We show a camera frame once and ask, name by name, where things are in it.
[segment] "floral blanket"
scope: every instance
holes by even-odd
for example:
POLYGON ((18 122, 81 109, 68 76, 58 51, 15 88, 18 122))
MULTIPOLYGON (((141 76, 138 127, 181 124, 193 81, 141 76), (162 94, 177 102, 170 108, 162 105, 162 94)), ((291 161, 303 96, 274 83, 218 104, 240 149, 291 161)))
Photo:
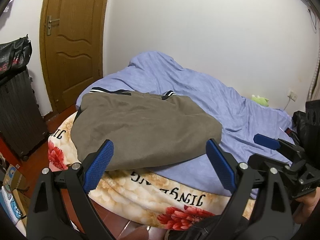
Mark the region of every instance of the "floral blanket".
MULTIPOLYGON (((79 162, 70 130, 76 113, 48 139, 50 168, 67 169, 79 162)), ((221 214, 229 197, 202 192, 145 169, 105 172, 89 197, 107 210, 137 223, 158 228, 186 230, 200 220, 221 214)), ((254 200, 248 200, 249 218, 254 200)))

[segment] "cardboard box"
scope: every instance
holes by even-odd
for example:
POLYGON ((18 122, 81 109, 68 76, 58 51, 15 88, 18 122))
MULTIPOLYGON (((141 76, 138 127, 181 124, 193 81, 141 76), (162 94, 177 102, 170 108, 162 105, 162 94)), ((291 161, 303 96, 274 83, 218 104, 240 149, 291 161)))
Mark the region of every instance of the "cardboard box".
POLYGON ((17 170, 16 167, 10 165, 4 176, 3 185, 9 185, 11 191, 14 189, 26 189, 27 180, 26 178, 17 170))
POLYGON ((16 189, 12 191, 12 194, 22 213, 22 217, 25 217, 22 219, 22 222, 24 226, 27 227, 27 214, 30 206, 30 199, 16 189))

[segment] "blue duvet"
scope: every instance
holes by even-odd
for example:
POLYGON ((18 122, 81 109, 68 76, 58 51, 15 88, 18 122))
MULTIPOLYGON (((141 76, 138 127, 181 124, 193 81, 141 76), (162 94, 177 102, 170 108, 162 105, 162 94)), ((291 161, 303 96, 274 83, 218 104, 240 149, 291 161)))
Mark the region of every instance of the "blue duvet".
MULTIPOLYGON (((181 67, 163 53, 145 52, 134 57, 124 70, 108 75, 85 89, 77 100, 77 106, 80 106, 82 96, 92 87, 159 95, 173 90, 177 95, 189 96, 222 124, 220 147, 231 153, 238 162, 247 162, 253 153, 288 162, 277 151, 253 142, 253 136, 260 133, 293 143, 283 131, 292 127, 291 117, 286 112, 260 106, 212 76, 181 67)), ((205 154, 183 163, 151 167, 149 170, 205 192, 230 196, 205 154)))

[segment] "human hand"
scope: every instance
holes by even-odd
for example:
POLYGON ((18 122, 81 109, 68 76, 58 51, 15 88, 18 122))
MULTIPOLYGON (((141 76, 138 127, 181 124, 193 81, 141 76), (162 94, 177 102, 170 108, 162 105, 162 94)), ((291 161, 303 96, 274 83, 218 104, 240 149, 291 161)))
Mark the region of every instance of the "human hand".
POLYGON ((293 220, 297 224, 305 223, 308 217, 311 215, 311 213, 315 209, 316 205, 318 204, 319 199, 320 199, 320 187, 317 187, 317 189, 314 192, 308 195, 297 198, 296 201, 301 202, 301 204, 293 214, 293 220))
POLYGON ((149 239, 149 232, 147 227, 142 226, 135 229, 133 232, 121 238, 120 240, 148 240, 149 239))

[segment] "electrical cord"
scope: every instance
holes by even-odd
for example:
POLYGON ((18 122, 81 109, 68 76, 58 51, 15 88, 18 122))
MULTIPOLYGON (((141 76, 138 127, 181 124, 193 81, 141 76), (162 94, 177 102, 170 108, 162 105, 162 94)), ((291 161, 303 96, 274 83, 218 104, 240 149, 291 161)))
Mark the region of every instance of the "electrical cord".
POLYGON ((311 15, 311 10, 310 10, 310 9, 308 9, 308 11, 309 11, 309 14, 310 14, 310 17, 311 17, 311 20, 312 20, 313 26, 314 26, 314 27, 315 27, 315 29, 317 30, 317 16, 315 15, 314 11, 312 10, 313 14, 314 14, 314 15, 315 15, 315 17, 316 17, 316 24, 315 24, 315 23, 314 23, 314 21, 313 21, 312 15, 311 15))
POLYGON ((285 106, 284 110, 285 110, 285 109, 287 108, 287 106, 289 105, 290 100, 291 100, 291 96, 289 96, 289 101, 288 101, 287 105, 285 106))

